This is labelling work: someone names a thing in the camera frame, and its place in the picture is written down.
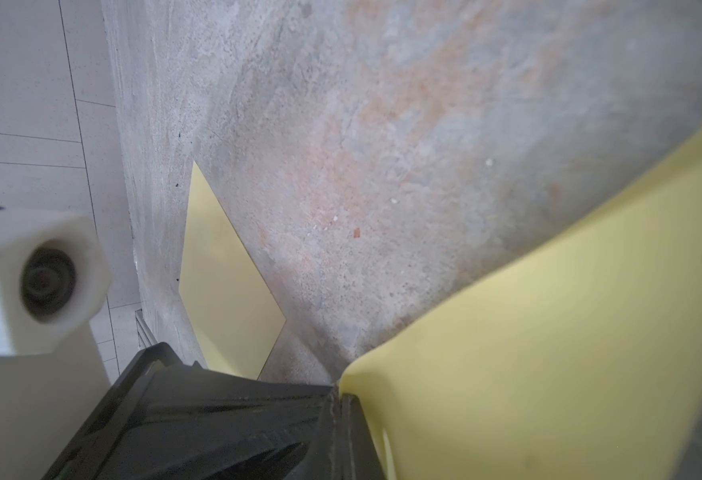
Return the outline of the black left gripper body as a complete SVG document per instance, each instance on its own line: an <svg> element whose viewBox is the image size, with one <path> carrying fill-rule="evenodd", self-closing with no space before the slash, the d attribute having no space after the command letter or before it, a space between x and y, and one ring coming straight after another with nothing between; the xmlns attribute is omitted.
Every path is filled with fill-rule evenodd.
<svg viewBox="0 0 702 480"><path fill-rule="evenodd" d="M47 479L298 479L329 386L268 383L139 351Z"/></svg>

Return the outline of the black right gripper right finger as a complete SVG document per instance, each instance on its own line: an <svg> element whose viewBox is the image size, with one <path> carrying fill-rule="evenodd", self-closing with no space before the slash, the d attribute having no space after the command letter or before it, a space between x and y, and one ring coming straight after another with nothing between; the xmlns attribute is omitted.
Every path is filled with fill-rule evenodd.
<svg viewBox="0 0 702 480"><path fill-rule="evenodd" d="M385 480L359 399L344 394L340 414L341 479Z"/></svg>

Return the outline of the yellow square paper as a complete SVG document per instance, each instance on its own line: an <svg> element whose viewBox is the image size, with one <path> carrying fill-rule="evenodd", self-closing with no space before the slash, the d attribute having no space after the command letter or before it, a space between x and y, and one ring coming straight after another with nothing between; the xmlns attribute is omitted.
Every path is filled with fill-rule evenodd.
<svg viewBox="0 0 702 480"><path fill-rule="evenodd" d="M355 360L394 479L667 479L702 410L702 129Z"/></svg>

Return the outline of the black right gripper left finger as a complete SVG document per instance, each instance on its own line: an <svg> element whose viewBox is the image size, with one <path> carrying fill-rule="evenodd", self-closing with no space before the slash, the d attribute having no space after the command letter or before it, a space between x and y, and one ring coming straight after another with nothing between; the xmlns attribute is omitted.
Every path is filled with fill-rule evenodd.
<svg viewBox="0 0 702 480"><path fill-rule="evenodd" d="M323 401L322 410L303 460L288 474L287 479L340 479L337 426L340 420L338 389L333 387Z"/></svg>

